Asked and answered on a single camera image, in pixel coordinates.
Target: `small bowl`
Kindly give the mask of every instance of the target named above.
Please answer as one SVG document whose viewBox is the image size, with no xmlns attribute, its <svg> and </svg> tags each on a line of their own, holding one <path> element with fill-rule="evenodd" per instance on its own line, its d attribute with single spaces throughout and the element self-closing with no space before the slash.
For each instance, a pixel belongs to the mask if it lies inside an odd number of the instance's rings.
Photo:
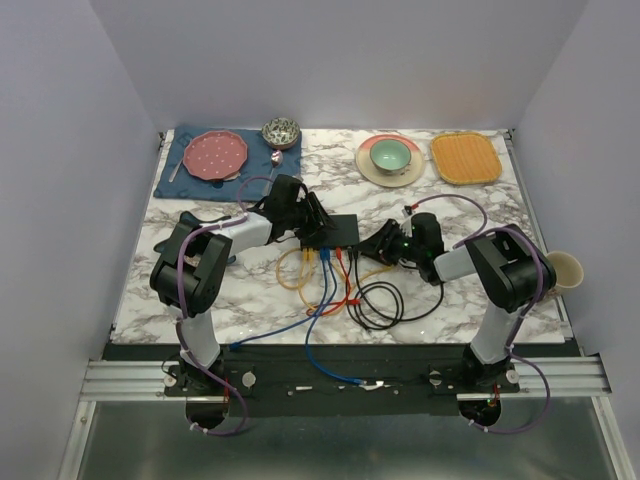
<svg viewBox="0 0 640 480">
<path fill-rule="evenodd" d="M 276 150 L 293 147 L 300 137 L 300 125 L 290 118 L 274 118 L 262 127 L 262 138 Z"/>
<path fill-rule="evenodd" d="M 385 175 L 400 175 L 411 162 L 411 150 L 398 140 L 380 140 L 369 151 L 371 161 Z"/>
</svg>

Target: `lavender wall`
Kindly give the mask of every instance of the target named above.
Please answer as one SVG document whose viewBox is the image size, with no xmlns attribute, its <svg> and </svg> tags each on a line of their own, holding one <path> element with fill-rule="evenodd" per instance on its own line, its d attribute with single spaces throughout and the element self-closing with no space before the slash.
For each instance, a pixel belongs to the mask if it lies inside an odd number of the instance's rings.
<svg viewBox="0 0 640 480">
<path fill-rule="evenodd" d="M 577 338 L 600 352 L 640 472 L 640 2 L 591 0 L 528 106 L 516 149 L 551 249 L 584 264 L 567 296 Z"/>
<path fill-rule="evenodd" d="M 56 478 L 157 136 L 85 0 L 0 5 L 0 478 Z"/>
<path fill-rule="evenodd" d="M 586 0 L 90 0 L 158 127 L 511 127 Z"/>
</svg>

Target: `pink plate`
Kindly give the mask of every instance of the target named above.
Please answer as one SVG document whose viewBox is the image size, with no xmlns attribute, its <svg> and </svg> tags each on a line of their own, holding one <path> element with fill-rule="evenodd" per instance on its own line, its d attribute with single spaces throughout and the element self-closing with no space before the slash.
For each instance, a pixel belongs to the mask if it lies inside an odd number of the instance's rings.
<svg viewBox="0 0 640 480">
<path fill-rule="evenodd" d="M 233 132 L 207 132 L 191 140 L 183 163 L 194 177 L 223 180 L 238 173 L 247 161 L 247 150 L 247 144 Z"/>
</svg>

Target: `patterned bowl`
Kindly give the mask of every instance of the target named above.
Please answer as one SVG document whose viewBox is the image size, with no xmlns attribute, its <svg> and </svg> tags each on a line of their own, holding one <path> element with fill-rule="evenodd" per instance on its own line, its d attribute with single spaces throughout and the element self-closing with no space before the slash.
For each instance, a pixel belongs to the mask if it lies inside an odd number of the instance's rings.
<svg viewBox="0 0 640 480">
<path fill-rule="evenodd" d="M 276 150 L 293 147 L 300 137 L 300 125 L 290 118 L 274 118 L 262 127 L 262 138 Z"/>
</svg>

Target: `woven placemat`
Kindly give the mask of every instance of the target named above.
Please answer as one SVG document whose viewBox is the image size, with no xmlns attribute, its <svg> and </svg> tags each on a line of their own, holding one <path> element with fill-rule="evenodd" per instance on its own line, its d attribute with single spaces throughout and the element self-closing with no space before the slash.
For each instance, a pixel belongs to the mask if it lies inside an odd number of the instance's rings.
<svg viewBox="0 0 640 480">
<path fill-rule="evenodd" d="M 445 133 L 431 142 L 438 173 L 454 185 L 495 182 L 502 164 L 491 140 L 475 132 Z"/>
</svg>

